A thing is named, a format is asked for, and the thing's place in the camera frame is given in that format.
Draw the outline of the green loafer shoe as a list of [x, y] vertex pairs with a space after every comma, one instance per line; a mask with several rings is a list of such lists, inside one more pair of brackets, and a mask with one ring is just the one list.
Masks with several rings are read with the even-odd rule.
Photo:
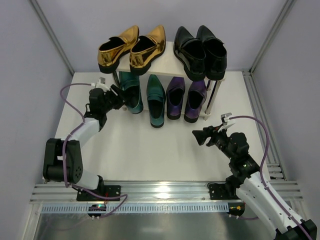
[[150, 124], [154, 128], [161, 128], [165, 122], [166, 93], [159, 78], [154, 74], [148, 78], [146, 96]]
[[143, 111], [144, 105], [142, 101], [140, 78], [131, 72], [120, 71], [119, 83], [122, 90], [130, 96], [130, 100], [126, 102], [126, 107], [132, 114], [139, 114]]

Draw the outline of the purple loafer shoe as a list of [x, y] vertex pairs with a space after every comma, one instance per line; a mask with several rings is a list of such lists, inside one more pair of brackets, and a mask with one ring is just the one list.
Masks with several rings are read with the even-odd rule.
[[183, 77], [173, 77], [167, 86], [167, 117], [170, 120], [178, 120], [181, 116], [185, 89], [186, 85]]
[[194, 81], [188, 90], [184, 111], [184, 120], [188, 123], [197, 122], [203, 104], [207, 98], [207, 87], [204, 80]]

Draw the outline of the gold loafer shoe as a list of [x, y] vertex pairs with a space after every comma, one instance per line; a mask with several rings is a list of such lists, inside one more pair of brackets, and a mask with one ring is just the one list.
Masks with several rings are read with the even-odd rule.
[[98, 48], [98, 67], [104, 74], [112, 74], [118, 68], [120, 59], [128, 54], [137, 43], [139, 27], [133, 25], [120, 35], [112, 36]]
[[144, 75], [166, 49], [166, 33], [163, 25], [156, 26], [148, 34], [138, 37], [137, 43], [130, 50], [130, 72], [137, 76]]

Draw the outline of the black loafer shoe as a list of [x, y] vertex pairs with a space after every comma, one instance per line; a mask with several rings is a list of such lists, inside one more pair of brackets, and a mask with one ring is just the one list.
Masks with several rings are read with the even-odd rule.
[[206, 77], [206, 53], [200, 39], [184, 27], [180, 26], [173, 42], [173, 53], [182, 63], [187, 77], [193, 82], [199, 82]]
[[227, 69], [227, 50], [224, 43], [205, 25], [198, 28], [196, 37], [205, 51], [206, 77], [211, 81], [222, 80]]

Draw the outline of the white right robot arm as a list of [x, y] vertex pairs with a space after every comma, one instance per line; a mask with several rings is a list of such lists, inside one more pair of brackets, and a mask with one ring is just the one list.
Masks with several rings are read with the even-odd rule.
[[317, 238], [316, 224], [297, 214], [265, 180], [260, 166], [249, 154], [250, 146], [244, 133], [227, 135], [227, 131], [220, 126], [209, 126], [194, 130], [192, 134], [200, 146], [216, 146], [229, 158], [232, 174], [225, 180], [222, 195], [246, 203], [275, 240]]

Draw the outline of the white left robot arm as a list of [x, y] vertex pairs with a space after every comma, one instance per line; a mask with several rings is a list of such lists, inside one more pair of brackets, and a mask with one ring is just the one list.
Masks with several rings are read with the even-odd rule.
[[47, 140], [44, 152], [43, 177], [49, 182], [62, 182], [65, 187], [77, 191], [78, 201], [119, 201], [120, 190], [112, 192], [105, 185], [103, 177], [84, 169], [82, 147], [107, 122], [111, 110], [119, 110], [128, 104], [135, 95], [115, 86], [106, 87], [101, 83], [89, 91], [89, 102], [85, 113], [81, 113], [81, 123], [65, 138]]

